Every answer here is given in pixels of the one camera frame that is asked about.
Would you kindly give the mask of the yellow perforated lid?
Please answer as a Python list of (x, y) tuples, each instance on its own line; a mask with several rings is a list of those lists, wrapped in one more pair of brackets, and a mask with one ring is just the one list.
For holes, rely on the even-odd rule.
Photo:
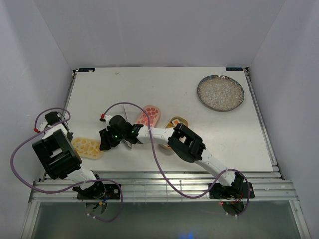
[(72, 139), (71, 144), (80, 157), (97, 160), (103, 156), (99, 140), (76, 137)]

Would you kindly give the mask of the sushi roll toy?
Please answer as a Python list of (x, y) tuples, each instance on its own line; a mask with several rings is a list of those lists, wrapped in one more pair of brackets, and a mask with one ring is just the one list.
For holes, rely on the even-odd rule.
[(174, 119), (173, 121), (172, 121), (172, 124), (173, 125), (178, 125), (180, 123), (180, 121), (178, 120), (178, 119)]

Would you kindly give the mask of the yellow lunch box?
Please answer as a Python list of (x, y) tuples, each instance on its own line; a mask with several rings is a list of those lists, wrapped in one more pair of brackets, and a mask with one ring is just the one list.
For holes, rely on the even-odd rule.
[(179, 116), (175, 116), (172, 117), (170, 119), (170, 121), (166, 124), (166, 126), (164, 128), (161, 128), (161, 132), (164, 133), (164, 138), (166, 140), (168, 140), (168, 138), (173, 134), (174, 132), (174, 128), (178, 125), (178, 124), (184, 124), (186, 126), (189, 126), (189, 123), (187, 120), (185, 120), (182, 117)]

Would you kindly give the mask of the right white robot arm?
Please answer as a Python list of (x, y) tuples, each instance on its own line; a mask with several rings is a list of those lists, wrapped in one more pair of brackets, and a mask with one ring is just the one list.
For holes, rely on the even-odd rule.
[(244, 177), (214, 157), (203, 139), (182, 123), (173, 128), (150, 128), (143, 124), (130, 124), (120, 115), (105, 114), (101, 115), (100, 121), (106, 124), (99, 131), (101, 151), (116, 147), (122, 140), (131, 144), (166, 144), (183, 161), (195, 163), (218, 177), (218, 183), (212, 187), (218, 198), (236, 198), (243, 192)]

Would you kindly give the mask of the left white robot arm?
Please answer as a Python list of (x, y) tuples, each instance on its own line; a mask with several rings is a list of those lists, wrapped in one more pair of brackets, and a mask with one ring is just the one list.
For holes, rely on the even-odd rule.
[(106, 187), (96, 182), (96, 175), (83, 167), (80, 155), (71, 144), (73, 133), (67, 123), (62, 121), (59, 112), (49, 112), (45, 122), (36, 130), (46, 130), (41, 140), (32, 144), (32, 148), (46, 173), (52, 179), (68, 179), (74, 183), (82, 182), (75, 190), (95, 199), (102, 198)]

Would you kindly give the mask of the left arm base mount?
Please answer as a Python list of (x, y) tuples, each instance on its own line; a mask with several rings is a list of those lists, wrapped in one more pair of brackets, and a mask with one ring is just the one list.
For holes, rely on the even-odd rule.
[(77, 192), (77, 199), (81, 200), (119, 200), (121, 198), (120, 186), (111, 183), (96, 182), (91, 187), (82, 190), (79, 186), (72, 190)]

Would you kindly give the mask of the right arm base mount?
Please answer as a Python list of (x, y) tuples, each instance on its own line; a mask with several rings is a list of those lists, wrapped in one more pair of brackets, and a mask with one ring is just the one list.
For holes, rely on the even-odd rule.
[(255, 193), (252, 184), (243, 183), (238, 188), (233, 186), (222, 186), (220, 183), (215, 183), (213, 187), (209, 190), (209, 197), (211, 199), (252, 199), (255, 198)]

